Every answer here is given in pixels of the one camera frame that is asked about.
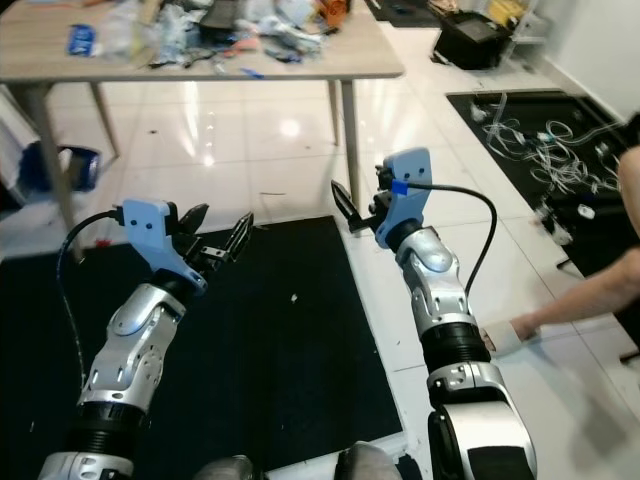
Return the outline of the pile of mixed trash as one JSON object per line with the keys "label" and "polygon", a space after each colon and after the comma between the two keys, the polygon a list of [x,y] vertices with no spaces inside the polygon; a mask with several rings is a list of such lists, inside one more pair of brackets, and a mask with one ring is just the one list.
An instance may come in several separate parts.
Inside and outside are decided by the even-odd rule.
{"label": "pile of mixed trash", "polygon": [[191,69],[261,52],[297,64],[323,54],[349,0],[105,0],[92,58],[148,69]]}

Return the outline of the person's hand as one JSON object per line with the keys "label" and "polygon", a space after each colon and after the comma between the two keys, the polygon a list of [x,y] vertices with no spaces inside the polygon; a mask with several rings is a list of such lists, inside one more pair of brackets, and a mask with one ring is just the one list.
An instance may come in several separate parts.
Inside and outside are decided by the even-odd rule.
{"label": "person's hand", "polygon": [[547,325],[547,316],[541,314],[525,314],[513,317],[509,325],[516,334],[518,342],[530,342],[539,333],[541,326]]}

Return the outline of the large plain black floor mat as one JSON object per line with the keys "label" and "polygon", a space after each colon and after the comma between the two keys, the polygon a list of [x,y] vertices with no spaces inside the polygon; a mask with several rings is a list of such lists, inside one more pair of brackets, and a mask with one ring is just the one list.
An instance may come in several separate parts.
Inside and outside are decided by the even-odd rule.
{"label": "large plain black floor mat", "polygon": [[[0,480],[36,480],[72,420],[76,352],[99,352],[109,317],[147,278],[125,244],[91,250],[63,274],[52,253],[4,262]],[[253,230],[180,321],[134,474],[192,480],[233,454],[274,470],[401,431],[337,224],[284,221]]]}

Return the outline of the grey robot foot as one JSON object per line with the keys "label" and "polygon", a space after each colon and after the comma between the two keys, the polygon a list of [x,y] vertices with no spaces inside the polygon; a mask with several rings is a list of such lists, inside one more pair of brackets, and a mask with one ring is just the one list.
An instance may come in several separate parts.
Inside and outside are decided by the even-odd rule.
{"label": "grey robot foot", "polygon": [[338,454],[333,480],[402,480],[396,462],[383,449],[356,442]]}

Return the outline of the black case on floor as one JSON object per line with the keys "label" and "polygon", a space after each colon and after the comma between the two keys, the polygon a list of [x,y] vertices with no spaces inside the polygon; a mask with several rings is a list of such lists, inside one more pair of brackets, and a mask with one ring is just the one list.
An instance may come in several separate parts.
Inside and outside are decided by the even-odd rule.
{"label": "black case on floor", "polygon": [[462,70],[492,70],[513,58],[516,19],[492,20],[476,12],[435,12],[440,35],[431,50],[435,63]]}

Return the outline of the blue printed packet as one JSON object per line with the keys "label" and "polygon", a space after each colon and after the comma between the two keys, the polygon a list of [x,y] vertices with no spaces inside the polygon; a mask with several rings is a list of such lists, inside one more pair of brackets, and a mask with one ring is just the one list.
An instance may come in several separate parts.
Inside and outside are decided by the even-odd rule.
{"label": "blue printed packet", "polygon": [[73,24],[69,27],[67,54],[74,58],[91,58],[97,40],[96,29],[87,24]]}

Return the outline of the blue rubbish bin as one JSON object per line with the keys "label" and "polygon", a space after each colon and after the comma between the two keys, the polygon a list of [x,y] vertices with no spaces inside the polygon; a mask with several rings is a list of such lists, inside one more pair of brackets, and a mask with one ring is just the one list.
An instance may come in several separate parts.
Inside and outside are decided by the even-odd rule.
{"label": "blue rubbish bin", "polygon": [[[60,146],[58,161],[70,191],[88,193],[99,186],[102,155],[95,148]],[[36,141],[24,148],[19,161],[17,179],[19,192],[49,195],[52,192],[49,173],[46,172],[41,143]]]}

